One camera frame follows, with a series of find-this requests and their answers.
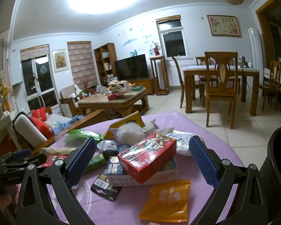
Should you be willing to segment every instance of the sunflower painting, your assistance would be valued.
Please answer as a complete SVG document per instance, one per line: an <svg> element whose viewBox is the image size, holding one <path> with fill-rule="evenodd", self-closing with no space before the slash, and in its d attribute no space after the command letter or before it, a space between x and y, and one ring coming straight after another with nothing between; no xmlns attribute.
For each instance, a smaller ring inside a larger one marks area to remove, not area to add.
<svg viewBox="0 0 281 225"><path fill-rule="evenodd" d="M240 31L235 16L207 15L213 36L240 37Z"/></svg>
<svg viewBox="0 0 281 225"><path fill-rule="evenodd" d="M55 72L60 72L69 69L66 50L53 51L53 63Z"/></svg>

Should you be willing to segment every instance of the orange snack bag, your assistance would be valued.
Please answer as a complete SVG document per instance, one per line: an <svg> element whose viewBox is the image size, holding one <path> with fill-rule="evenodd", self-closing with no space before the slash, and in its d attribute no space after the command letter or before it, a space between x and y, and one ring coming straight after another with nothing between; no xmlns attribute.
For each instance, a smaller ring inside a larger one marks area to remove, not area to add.
<svg viewBox="0 0 281 225"><path fill-rule="evenodd" d="M154 185L138 218L153 222L187 222L190 179Z"/></svg>

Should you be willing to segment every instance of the television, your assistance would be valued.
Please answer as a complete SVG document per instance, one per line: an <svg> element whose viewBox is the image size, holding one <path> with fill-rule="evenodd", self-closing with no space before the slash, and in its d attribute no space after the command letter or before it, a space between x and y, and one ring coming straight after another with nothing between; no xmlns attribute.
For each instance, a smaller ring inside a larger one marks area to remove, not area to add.
<svg viewBox="0 0 281 225"><path fill-rule="evenodd" d="M149 78L145 54L114 62L118 80Z"/></svg>

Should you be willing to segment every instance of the round table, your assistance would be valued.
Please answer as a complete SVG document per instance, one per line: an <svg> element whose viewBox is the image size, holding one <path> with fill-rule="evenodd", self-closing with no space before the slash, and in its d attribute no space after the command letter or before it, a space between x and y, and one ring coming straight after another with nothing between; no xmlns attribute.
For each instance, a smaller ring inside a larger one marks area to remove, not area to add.
<svg viewBox="0 0 281 225"><path fill-rule="evenodd" d="M156 119L155 125L157 126L157 130L160 128L175 126L175 129L178 131L192 132L200 135L204 139L207 148L213 149L221 159L227 158L234 165L243 167L243 163L241 162L240 158L236 155L236 153L229 145L227 145L214 134L196 125L180 113L171 111L159 115L142 116L142 119L144 121L148 121L151 118ZM115 121L117 121L117 119L98 123L86 127L84 128L84 130L90 130L104 134L109 125ZM63 140L64 139L61 138L55 144L53 144L52 147L60 147L64 145ZM208 200L210 194L213 191L213 187L206 183L193 157L186 157L176 154L175 160L178 166L177 179L191 180L188 199L187 222L187 224L190 224ZM91 192L90 190L93 182L98 177L98 175L103 172L104 168L105 167L102 167L83 175L80 180L78 189L73 191L73 193L77 197L77 200L89 215L91 220L96 225L147 225L149 222L140 220L138 218L138 214L149 198L149 190L152 185L123 187L115 202L107 201ZM62 221L66 222L66 217L58 204L53 189L51 187L48 187L48 190L59 218ZM230 193L230 196L228 198L228 202L226 203L226 206L222 214L220 215L218 222L225 219L226 215L228 214L235 192L236 186L233 187L232 192Z"/></svg>

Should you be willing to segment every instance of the red pillow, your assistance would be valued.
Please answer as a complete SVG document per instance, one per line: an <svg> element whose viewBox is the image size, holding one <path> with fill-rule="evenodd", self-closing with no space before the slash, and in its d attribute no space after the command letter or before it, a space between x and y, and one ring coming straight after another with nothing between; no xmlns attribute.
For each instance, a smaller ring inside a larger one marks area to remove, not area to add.
<svg viewBox="0 0 281 225"><path fill-rule="evenodd" d="M52 128L48 124L42 122L41 120L38 120L35 117L30 117L30 120L47 139L51 138L54 135L51 130Z"/></svg>
<svg viewBox="0 0 281 225"><path fill-rule="evenodd" d="M40 109L37 110L32 110L31 112L32 112L32 116L35 117L36 119L41 120L43 122L47 120L45 107L41 107Z"/></svg>

